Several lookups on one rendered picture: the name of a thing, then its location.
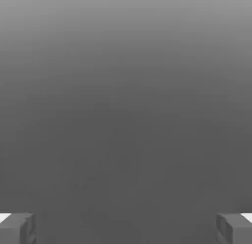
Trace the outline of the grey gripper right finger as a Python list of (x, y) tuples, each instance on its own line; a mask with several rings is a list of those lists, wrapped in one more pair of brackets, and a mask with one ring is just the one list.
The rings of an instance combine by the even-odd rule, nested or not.
[(252, 244), (252, 213), (218, 213), (215, 244)]

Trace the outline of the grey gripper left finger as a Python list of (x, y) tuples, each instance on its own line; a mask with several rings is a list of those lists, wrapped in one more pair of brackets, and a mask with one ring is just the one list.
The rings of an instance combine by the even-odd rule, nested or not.
[(0, 244), (37, 244), (36, 214), (0, 213)]

